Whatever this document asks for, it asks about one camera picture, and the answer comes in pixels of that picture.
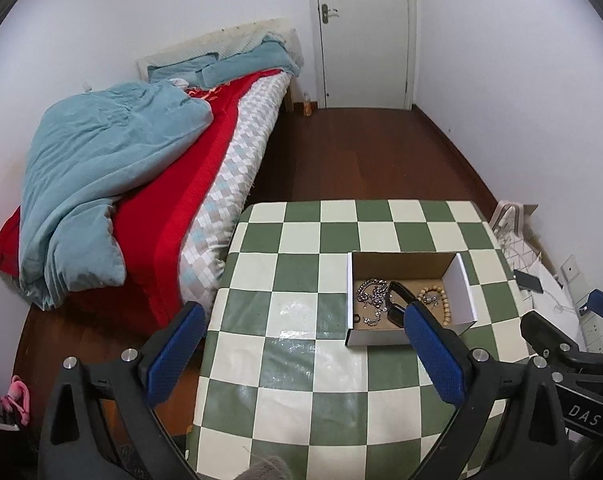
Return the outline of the white cardboard box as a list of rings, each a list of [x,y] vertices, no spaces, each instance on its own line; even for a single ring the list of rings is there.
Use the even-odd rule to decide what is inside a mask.
[[[409,338],[405,310],[423,304],[461,335],[478,320],[458,252],[352,252],[347,259],[348,347],[397,346]]]

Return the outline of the black smartphone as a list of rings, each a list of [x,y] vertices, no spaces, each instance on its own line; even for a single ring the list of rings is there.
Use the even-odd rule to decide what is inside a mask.
[[[536,292],[537,294],[544,293],[541,281],[533,274],[529,274],[519,270],[514,270],[513,274],[519,289],[528,290],[529,292]]]

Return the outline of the green white checkered tablecloth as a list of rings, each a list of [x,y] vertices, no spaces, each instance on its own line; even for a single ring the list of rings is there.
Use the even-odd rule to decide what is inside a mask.
[[[478,208],[447,200],[322,200],[248,207],[213,304],[187,459],[232,479],[270,456],[296,479],[405,479],[452,415],[405,341],[355,344],[375,310],[359,304],[379,264],[356,254],[435,254],[427,284],[453,288],[469,348],[519,362],[525,306]]]

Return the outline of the checkered pattern mattress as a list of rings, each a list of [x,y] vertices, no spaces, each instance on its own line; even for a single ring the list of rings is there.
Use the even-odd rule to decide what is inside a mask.
[[[179,286],[185,302],[196,301],[207,311],[213,306],[238,218],[291,80],[285,72],[261,77],[238,101],[220,169],[183,238]]]

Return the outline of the pink plastic hanger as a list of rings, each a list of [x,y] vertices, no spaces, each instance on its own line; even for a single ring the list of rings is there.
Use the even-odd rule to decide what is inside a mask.
[[[28,426],[30,422],[30,391],[18,375],[10,380],[7,392],[0,396],[3,413],[13,424]]]

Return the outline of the red bed sheet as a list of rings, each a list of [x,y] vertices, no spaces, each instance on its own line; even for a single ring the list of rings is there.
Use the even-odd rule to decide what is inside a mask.
[[[175,318],[187,304],[179,286],[183,238],[220,169],[238,117],[238,101],[259,78],[278,72],[283,70],[262,70],[211,90],[180,88],[210,104],[212,124],[156,178],[124,193],[115,203],[111,219],[126,263],[126,281],[120,286],[70,292],[62,306],[75,308],[104,326],[142,335]],[[0,231],[0,272],[22,295],[19,223],[20,206]]]

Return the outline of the teal blue blanket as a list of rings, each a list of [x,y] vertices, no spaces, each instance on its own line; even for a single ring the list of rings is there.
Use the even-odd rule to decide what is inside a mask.
[[[24,170],[19,288],[44,311],[70,292],[120,286],[126,263],[111,216],[212,124],[210,104],[168,81],[115,84],[52,105]]]

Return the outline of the small orange bottle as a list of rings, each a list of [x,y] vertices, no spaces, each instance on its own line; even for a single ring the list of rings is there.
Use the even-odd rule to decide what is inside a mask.
[[[312,115],[312,102],[308,92],[303,93],[303,116],[310,117]]]

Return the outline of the teal pillow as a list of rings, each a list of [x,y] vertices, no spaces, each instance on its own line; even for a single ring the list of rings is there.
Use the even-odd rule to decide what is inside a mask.
[[[151,67],[148,82],[170,81],[182,89],[211,90],[262,70],[283,70],[298,76],[301,67],[290,58],[283,44],[268,38],[258,47],[229,58],[218,58],[216,53],[211,53],[168,66]]]

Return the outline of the cream bed headboard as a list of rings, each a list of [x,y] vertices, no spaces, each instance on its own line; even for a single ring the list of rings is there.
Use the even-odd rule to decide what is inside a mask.
[[[268,38],[283,44],[290,58],[299,67],[303,67],[305,61],[303,61],[297,30],[292,27],[292,22],[287,18],[270,18],[207,32],[202,36],[187,39],[157,53],[139,58],[136,66],[140,78],[148,81],[148,70],[151,67],[168,66],[211,53],[216,53],[218,58],[229,58],[258,47]]]

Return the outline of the white door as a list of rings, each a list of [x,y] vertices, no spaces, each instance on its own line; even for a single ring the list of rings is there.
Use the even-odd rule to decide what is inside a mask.
[[[310,0],[323,108],[411,110],[417,0]]]

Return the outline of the white wall sockets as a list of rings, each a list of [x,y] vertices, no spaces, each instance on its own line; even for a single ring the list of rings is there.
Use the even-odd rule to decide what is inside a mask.
[[[590,352],[603,353],[602,322],[599,317],[587,307],[592,287],[586,275],[579,268],[574,255],[570,255],[561,265],[561,274],[565,287],[577,312],[583,339]]]

